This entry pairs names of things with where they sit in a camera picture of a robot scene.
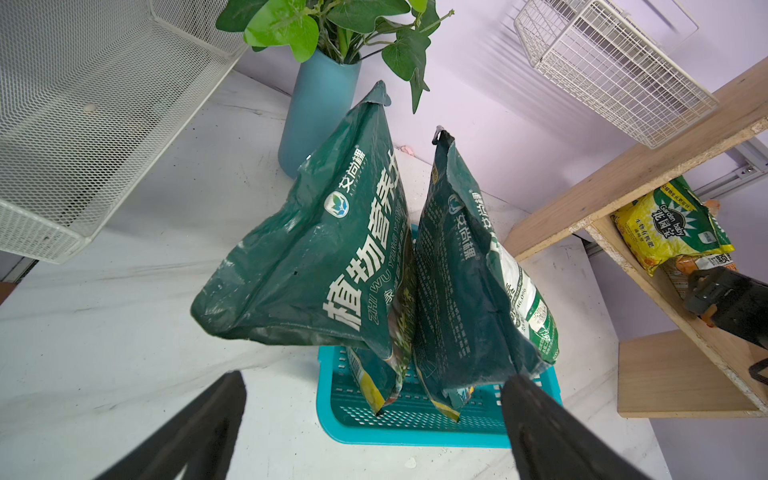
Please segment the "dark green soil bag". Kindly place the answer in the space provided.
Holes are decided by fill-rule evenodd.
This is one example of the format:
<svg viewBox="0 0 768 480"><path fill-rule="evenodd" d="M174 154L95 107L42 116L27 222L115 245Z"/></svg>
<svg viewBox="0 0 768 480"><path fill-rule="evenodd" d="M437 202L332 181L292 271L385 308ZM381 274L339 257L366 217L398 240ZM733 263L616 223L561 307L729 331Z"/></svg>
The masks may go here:
<svg viewBox="0 0 768 480"><path fill-rule="evenodd" d="M478 387L556 363L553 313L499 241L454 137L439 127L415 242L414 366L437 410L457 422Z"/></svg>
<svg viewBox="0 0 768 480"><path fill-rule="evenodd" d="M230 251L191 306L219 338L345 347L374 412L405 383L417 296L390 102L376 83L301 165L282 208Z"/></svg>

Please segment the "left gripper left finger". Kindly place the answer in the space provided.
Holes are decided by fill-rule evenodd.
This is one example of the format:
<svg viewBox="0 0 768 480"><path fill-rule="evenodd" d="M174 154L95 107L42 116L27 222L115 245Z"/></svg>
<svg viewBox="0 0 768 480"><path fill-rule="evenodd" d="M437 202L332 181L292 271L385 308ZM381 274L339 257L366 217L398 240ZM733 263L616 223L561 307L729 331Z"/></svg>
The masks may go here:
<svg viewBox="0 0 768 480"><path fill-rule="evenodd" d="M239 371L225 373L99 477L226 478L246 399L242 374Z"/></svg>

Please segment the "teal plastic basket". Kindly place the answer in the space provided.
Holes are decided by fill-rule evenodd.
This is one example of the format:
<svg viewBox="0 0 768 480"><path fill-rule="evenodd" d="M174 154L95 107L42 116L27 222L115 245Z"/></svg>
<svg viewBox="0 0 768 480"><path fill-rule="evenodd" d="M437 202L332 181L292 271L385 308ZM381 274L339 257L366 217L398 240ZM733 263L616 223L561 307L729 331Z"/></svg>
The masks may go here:
<svg viewBox="0 0 768 480"><path fill-rule="evenodd" d="M317 416L334 440L353 445L507 447L501 408L503 383L476 388L459 421L454 422L431 403L413 359L398 399L374 413L356 380L361 358L342 347L319 351ZM561 399L554 365L530 379L555 401Z"/></svg>

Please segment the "artificial green plant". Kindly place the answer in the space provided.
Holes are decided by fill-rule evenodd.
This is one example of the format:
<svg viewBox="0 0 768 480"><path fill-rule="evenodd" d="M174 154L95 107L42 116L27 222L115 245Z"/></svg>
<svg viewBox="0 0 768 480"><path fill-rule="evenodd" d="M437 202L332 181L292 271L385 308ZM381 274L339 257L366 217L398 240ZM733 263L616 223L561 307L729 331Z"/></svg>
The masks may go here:
<svg viewBox="0 0 768 480"><path fill-rule="evenodd" d="M439 15L434 1L229 0L215 27L241 33L255 52L287 46L304 63L321 52L339 65L357 65L379 54L411 89L417 111L425 81L430 36L455 14Z"/></svg>

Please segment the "wooden two-tier shelf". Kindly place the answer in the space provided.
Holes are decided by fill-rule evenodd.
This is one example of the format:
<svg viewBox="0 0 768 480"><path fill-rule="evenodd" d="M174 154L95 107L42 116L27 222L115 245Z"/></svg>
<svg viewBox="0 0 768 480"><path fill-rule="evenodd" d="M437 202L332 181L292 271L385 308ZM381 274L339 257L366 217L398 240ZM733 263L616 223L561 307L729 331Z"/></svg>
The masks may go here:
<svg viewBox="0 0 768 480"><path fill-rule="evenodd" d="M636 146L515 226L505 240L528 258L579 230L674 322L619 346L618 412L626 418L763 417L765 287L739 272L715 201L685 181L692 168L746 148L767 127L767 65L715 94L716 110L664 146Z"/></svg>

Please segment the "yellow green small bag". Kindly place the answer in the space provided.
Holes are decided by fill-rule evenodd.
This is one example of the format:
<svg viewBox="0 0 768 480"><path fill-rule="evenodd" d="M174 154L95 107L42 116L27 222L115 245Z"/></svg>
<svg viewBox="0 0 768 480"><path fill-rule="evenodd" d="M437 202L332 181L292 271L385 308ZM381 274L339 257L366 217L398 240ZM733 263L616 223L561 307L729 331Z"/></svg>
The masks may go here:
<svg viewBox="0 0 768 480"><path fill-rule="evenodd" d="M720 204L701 201L679 176L619 208L611 218L649 275L669 260L729 255L735 247L716 220Z"/></svg>

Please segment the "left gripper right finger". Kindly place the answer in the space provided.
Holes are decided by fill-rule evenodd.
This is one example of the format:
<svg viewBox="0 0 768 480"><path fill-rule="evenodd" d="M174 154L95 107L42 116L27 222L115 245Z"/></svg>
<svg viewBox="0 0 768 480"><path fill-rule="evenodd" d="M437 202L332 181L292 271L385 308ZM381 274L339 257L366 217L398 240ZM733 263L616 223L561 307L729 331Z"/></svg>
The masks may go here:
<svg viewBox="0 0 768 480"><path fill-rule="evenodd" d="M501 408L522 479L645 479L532 380L513 376Z"/></svg>

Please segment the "white mesh tiered rack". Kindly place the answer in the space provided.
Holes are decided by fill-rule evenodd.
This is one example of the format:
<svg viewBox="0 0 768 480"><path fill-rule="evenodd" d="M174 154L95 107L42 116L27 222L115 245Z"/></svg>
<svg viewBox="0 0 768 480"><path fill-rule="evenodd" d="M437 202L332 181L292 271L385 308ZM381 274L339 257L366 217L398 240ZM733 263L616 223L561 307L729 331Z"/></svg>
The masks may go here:
<svg viewBox="0 0 768 480"><path fill-rule="evenodd" d="M245 51L221 1L1 5L1 248L99 234Z"/></svg>

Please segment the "orange small bag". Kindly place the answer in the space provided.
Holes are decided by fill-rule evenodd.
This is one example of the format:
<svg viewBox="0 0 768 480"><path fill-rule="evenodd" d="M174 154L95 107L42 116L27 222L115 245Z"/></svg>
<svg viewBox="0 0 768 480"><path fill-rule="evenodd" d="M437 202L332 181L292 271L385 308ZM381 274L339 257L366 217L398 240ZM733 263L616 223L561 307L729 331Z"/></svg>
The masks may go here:
<svg viewBox="0 0 768 480"><path fill-rule="evenodd" d="M680 204L667 199L657 207L656 263L682 298L693 272L716 267L736 270L731 256L735 247L717 220L719 210L718 200Z"/></svg>

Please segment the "teal vase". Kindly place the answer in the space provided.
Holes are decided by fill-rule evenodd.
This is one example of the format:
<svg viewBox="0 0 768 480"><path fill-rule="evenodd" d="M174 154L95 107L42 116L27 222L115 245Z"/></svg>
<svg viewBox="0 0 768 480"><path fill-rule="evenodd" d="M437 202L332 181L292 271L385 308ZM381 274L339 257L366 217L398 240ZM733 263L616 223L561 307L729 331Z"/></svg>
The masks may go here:
<svg viewBox="0 0 768 480"><path fill-rule="evenodd" d="M317 50L302 63L283 129L278 162L290 178L351 108L361 65L339 64Z"/></svg>

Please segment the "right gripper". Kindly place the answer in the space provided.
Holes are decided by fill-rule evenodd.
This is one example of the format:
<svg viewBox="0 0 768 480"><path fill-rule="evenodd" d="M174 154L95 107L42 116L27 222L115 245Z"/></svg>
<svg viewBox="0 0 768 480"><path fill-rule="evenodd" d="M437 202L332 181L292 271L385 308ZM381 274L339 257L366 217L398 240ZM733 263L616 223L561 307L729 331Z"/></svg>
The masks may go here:
<svg viewBox="0 0 768 480"><path fill-rule="evenodd" d="M726 267L688 278L685 308L715 327L767 349L767 284Z"/></svg>

